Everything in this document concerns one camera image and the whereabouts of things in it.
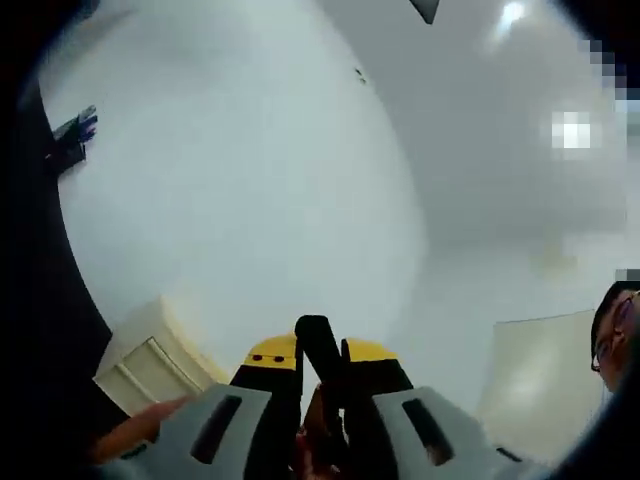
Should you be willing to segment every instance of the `person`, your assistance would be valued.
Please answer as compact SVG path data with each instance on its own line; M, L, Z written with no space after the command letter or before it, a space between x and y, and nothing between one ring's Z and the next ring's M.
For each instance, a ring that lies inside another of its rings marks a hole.
M591 369L614 393L631 363L631 337L640 317L640 281L618 281L607 291L591 326Z

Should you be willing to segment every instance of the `beige cabinet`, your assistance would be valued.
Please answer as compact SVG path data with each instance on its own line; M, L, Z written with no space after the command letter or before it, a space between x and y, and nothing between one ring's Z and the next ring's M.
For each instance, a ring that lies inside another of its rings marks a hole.
M129 415L228 380L186 338L164 297L138 309L114 330L94 377Z

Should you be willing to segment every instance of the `eyeglasses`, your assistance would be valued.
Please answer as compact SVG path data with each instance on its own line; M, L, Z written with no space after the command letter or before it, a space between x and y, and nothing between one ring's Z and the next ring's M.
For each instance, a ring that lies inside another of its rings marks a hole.
M633 318L633 302L638 295L640 295L640 290L620 302L616 307L616 310L613 312L613 333L596 345L595 355L591 359L591 370L594 372L599 372L602 362L608 359L609 355L611 355L611 348L613 346L614 339L624 337L626 324L631 318Z

